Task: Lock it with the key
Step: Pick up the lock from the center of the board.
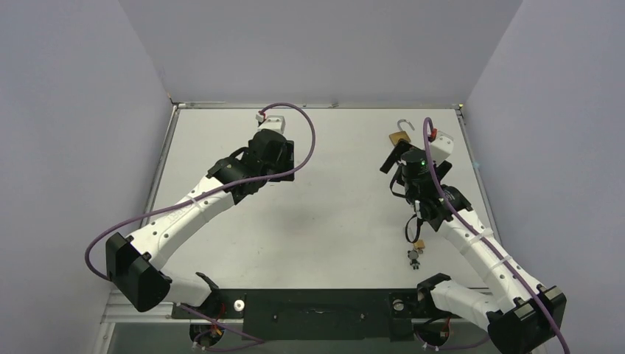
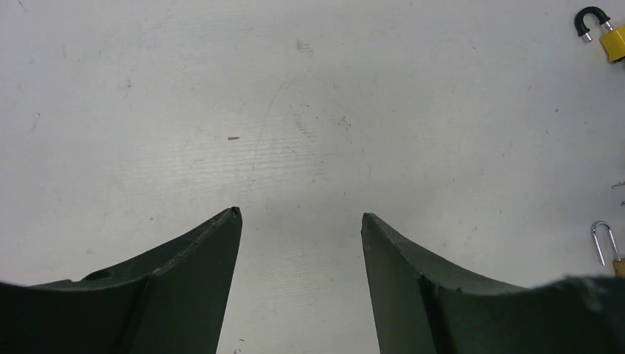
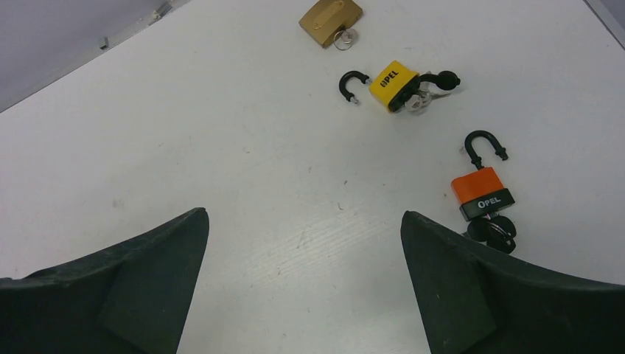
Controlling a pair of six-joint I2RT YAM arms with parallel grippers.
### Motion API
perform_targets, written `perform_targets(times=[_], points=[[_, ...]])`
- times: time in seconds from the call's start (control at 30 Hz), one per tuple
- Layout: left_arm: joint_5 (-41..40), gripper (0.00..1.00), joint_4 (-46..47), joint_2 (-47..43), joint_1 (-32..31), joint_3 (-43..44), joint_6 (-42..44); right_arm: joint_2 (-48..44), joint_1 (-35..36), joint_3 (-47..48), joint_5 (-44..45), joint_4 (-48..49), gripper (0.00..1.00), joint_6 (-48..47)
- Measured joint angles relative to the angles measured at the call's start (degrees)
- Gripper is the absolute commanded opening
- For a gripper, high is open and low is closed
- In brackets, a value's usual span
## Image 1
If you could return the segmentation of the small brass padlock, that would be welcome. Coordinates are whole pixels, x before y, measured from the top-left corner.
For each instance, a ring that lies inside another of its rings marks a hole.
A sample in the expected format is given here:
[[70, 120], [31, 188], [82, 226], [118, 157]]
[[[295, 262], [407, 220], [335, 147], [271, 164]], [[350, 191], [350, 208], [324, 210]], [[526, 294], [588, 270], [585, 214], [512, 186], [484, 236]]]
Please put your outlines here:
[[415, 243], [413, 243], [413, 249], [419, 253], [422, 253], [425, 249], [425, 242], [423, 240], [417, 240]]

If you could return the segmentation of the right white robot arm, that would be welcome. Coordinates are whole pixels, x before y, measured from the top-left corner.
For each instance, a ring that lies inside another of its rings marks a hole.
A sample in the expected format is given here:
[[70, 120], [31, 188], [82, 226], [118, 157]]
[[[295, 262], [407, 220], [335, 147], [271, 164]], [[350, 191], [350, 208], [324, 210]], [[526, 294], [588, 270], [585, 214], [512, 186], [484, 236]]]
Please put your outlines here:
[[452, 314], [485, 330], [500, 353], [529, 353], [559, 334], [567, 299], [562, 291], [545, 287], [529, 275], [496, 241], [467, 198], [441, 183], [452, 165], [434, 160], [426, 150], [401, 139], [384, 161], [381, 172], [396, 171], [398, 184], [413, 209], [405, 238], [416, 244], [428, 224], [447, 240], [489, 289], [482, 294], [439, 273], [416, 287], [417, 308], [426, 315]]

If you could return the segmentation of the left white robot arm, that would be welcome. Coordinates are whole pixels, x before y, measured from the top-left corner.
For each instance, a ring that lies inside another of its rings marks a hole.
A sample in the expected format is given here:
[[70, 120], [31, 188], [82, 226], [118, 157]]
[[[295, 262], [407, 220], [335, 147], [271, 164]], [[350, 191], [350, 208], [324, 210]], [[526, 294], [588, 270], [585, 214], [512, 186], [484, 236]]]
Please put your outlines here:
[[271, 181], [293, 181], [285, 172], [294, 167], [294, 142], [261, 129], [230, 156], [218, 160], [179, 202], [182, 208], [131, 232], [110, 236], [105, 244], [109, 279], [139, 312], [161, 302], [191, 305], [202, 317], [220, 307], [218, 286], [203, 273], [193, 278], [165, 274], [174, 253], [211, 219], [237, 205]]

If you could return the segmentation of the small padlock keys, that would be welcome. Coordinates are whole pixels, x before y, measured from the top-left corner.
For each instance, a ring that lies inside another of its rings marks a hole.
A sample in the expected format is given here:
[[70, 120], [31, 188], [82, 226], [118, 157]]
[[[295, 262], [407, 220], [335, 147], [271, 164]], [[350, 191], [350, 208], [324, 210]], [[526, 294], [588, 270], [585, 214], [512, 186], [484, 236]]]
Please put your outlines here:
[[421, 249], [411, 249], [407, 251], [407, 258], [409, 259], [409, 264], [413, 270], [418, 270], [420, 268], [419, 257], [421, 254]]

